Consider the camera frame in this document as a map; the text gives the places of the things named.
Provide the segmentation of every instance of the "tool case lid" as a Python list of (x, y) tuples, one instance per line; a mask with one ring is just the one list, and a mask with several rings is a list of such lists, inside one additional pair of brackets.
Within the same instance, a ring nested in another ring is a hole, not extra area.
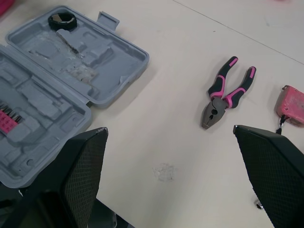
[[(74, 30), (50, 29), (48, 17), (62, 12), (75, 15)], [(100, 12), (97, 22), (58, 6), (10, 32), (6, 41), (71, 87), (79, 99), (105, 108), (143, 73), (149, 54), (115, 34), (119, 20)]]

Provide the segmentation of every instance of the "pink tape measure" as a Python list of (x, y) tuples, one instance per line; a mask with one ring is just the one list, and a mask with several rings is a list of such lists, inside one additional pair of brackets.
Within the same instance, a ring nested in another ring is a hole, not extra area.
[(286, 121), (304, 127), (304, 93), (285, 85), (276, 103), (276, 113), (281, 117), (281, 123)]

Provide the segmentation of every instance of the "toolbox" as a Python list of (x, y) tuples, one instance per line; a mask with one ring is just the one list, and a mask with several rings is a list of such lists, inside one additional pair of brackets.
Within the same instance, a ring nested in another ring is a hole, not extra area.
[[(77, 19), (65, 37), (79, 53), (48, 24), (51, 15), (63, 12)], [(58, 6), (6, 36), (8, 45), (0, 46), (0, 102), (21, 120), (0, 128), (4, 185), (29, 186), (65, 142), (91, 124), (87, 104), (109, 106), (147, 68), (148, 53), (117, 36), (118, 23), (104, 12), (94, 22)]]

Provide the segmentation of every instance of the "pink bit holder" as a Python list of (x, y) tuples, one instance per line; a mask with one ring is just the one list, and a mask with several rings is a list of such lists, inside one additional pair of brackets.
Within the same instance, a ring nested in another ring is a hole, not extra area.
[(0, 129), (5, 133), (9, 133), (14, 127), (18, 125), (17, 122), (12, 120), (4, 112), (0, 111)]

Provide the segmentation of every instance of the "pliers handle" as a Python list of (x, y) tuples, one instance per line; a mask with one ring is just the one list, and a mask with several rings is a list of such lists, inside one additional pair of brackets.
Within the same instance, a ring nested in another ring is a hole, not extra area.
[[(224, 95), (225, 81), (228, 71), (236, 64), (238, 58), (233, 56), (218, 72), (214, 84), (208, 90), (210, 99), (213, 100), (215, 97), (221, 98)], [(223, 98), (228, 104), (227, 108), (236, 108), (238, 106), (239, 100), (244, 95), (244, 93), (250, 88), (253, 79), (255, 77), (257, 69), (252, 66), (248, 69), (245, 74), (245, 78), (242, 84), (234, 90), (232, 93), (228, 94)]]

